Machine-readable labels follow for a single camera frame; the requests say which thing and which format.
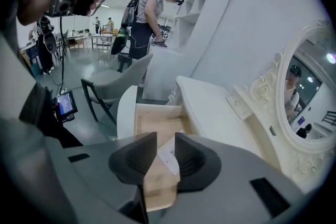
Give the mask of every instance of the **white chair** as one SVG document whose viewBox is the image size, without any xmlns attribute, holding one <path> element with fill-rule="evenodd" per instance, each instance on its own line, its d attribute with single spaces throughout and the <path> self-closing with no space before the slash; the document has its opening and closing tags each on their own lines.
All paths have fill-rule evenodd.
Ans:
<svg viewBox="0 0 336 224">
<path fill-rule="evenodd" d="M 152 54 L 148 54 L 137 60 L 124 73 L 106 70 L 94 74 L 88 80 L 81 79 L 84 95 L 95 121 L 98 121 L 98 119 L 93 110 L 92 102 L 100 104 L 110 120 L 115 125 L 117 124 L 109 108 L 120 100 L 129 87 L 139 85 L 152 57 Z"/>
</svg>

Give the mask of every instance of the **small screen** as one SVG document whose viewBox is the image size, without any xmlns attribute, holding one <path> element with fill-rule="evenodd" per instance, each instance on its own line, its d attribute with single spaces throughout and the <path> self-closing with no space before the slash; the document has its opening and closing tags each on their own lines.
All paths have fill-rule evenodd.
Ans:
<svg viewBox="0 0 336 224">
<path fill-rule="evenodd" d="M 299 120 L 298 120 L 298 124 L 301 125 L 303 122 L 304 122 L 304 117 L 301 117 Z"/>
<path fill-rule="evenodd" d="M 72 110 L 71 98 L 69 93 L 62 94 L 57 97 L 57 102 L 59 105 L 59 113 L 61 115 L 66 114 Z"/>
</svg>

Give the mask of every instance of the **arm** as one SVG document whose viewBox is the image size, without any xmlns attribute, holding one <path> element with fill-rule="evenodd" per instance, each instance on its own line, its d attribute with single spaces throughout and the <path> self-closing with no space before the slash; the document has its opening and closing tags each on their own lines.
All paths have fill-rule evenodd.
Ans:
<svg viewBox="0 0 336 224">
<path fill-rule="evenodd" d="M 161 33 L 159 26 L 157 25 L 158 21 L 155 15 L 155 8 L 157 4 L 157 0 L 148 0 L 144 11 L 146 20 L 156 36 Z"/>
<path fill-rule="evenodd" d="M 22 25 L 39 20 L 48 11 L 51 0 L 20 0 L 17 19 Z"/>
<path fill-rule="evenodd" d="M 90 9 L 96 8 L 96 2 L 100 0 L 94 0 L 88 7 L 87 14 L 91 13 Z M 28 25 L 39 20 L 43 13 L 49 10 L 51 0 L 18 0 L 17 19 L 22 25 Z"/>
<path fill-rule="evenodd" d="M 286 116 L 290 116 L 294 113 L 294 109 L 297 106 L 297 104 L 299 103 L 299 100 L 300 100 L 300 95 L 297 92 L 294 95 L 294 97 L 293 97 L 292 101 L 290 102 L 289 106 L 286 107 L 286 109 L 285 109 L 286 110 Z"/>
</svg>

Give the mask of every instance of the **wooden drawer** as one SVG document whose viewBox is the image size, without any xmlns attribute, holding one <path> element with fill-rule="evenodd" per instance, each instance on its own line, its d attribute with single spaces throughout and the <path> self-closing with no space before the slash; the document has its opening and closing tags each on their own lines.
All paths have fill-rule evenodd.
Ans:
<svg viewBox="0 0 336 224">
<path fill-rule="evenodd" d="M 176 132 L 193 134 L 189 118 L 182 106 L 136 104 L 137 87 L 128 88 L 118 107 L 118 139 L 157 132 L 158 148 Z M 180 174 L 174 175 L 156 156 L 144 179 L 147 211 L 167 208 L 174 204 Z"/>
<path fill-rule="evenodd" d="M 137 88 L 131 86 L 120 99 L 117 116 L 119 139 L 157 132 L 158 146 L 161 146 L 173 137 L 175 132 L 194 133 L 182 106 L 136 104 Z"/>
</svg>

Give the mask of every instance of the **backpack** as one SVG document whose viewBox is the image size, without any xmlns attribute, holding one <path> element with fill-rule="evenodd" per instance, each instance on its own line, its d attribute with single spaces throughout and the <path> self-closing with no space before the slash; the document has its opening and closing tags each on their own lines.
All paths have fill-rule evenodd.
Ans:
<svg viewBox="0 0 336 224">
<path fill-rule="evenodd" d="M 121 27 L 133 26 L 138 15 L 138 5 L 140 0 L 131 0 L 127 5 L 121 20 Z"/>
</svg>

